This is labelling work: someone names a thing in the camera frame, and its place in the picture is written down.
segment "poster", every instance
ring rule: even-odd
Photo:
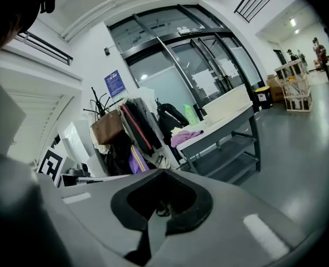
[[[233,65],[231,60],[227,60],[226,58],[219,60],[221,63],[222,68],[225,71],[225,74],[234,78],[238,76],[238,72],[236,67]]]
[[[105,84],[108,87],[109,94],[112,98],[126,90],[125,85],[122,82],[120,74],[117,70],[105,77],[104,80]]]
[[[208,97],[219,91],[214,83],[214,78],[211,76],[208,69],[198,72],[192,75],[192,77],[198,88],[202,88]]]

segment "metal shelf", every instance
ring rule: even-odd
[[[257,161],[258,159],[243,153],[229,165],[211,175],[210,178],[233,184],[247,172],[254,170]]]
[[[220,149],[214,149],[205,154],[195,160],[193,165],[200,175],[211,177],[226,168],[236,158],[241,157],[246,148],[254,144],[255,141],[253,137],[234,135],[230,140],[223,143]]]

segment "white box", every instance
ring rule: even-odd
[[[203,109],[207,112],[212,123],[216,123],[250,104],[252,101],[248,96],[246,87],[240,85],[206,104]]]

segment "red strap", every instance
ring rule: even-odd
[[[143,140],[145,141],[147,147],[149,149],[152,149],[152,146],[149,144],[149,142],[147,141],[147,139],[145,138],[145,136],[143,135],[140,127],[137,125],[137,123],[135,122],[135,120],[132,118],[132,116],[130,115],[130,113],[128,112],[128,110],[126,109],[126,107],[124,105],[120,105],[120,107],[122,107],[122,109],[125,111],[125,113],[127,114],[127,116],[130,118],[130,120],[132,121],[132,123],[135,125],[136,130],[139,132],[139,134],[141,135],[141,137],[143,138]]]

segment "coat rack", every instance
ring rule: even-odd
[[[110,100],[110,97],[108,97],[108,100],[106,101],[105,106],[103,106],[102,103],[100,102],[100,100],[102,99],[103,96],[106,95],[106,93],[103,94],[103,95],[99,98],[99,100],[98,100],[98,97],[97,97],[97,94],[96,94],[95,90],[93,89],[93,87],[91,87],[91,88],[92,88],[92,91],[93,91],[93,94],[94,94],[94,97],[95,97],[95,100],[91,100],[91,101],[93,101],[93,102],[96,104],[96,108],[98,108],[98,111],[96,111],[96,110],[93,111],[93,110],[88,110],[88,109],[83,109],[83,110],[84,110],[84,111],[88,111],[88,112],[96,113],[96,114],[98,114],[100,117],[102,117],[102,116],[104,116],[104,115],[106,114],[106,109],[109,109],[110,107],[114,106],[116,103],[119,103],[121,100],[124,99],[124,98],[120,98],[118,101],[114,102],[114,103],[111,104],[109,107],[106,107],[107,104],[108,104],[108,102],[109,102],[109,100]]]

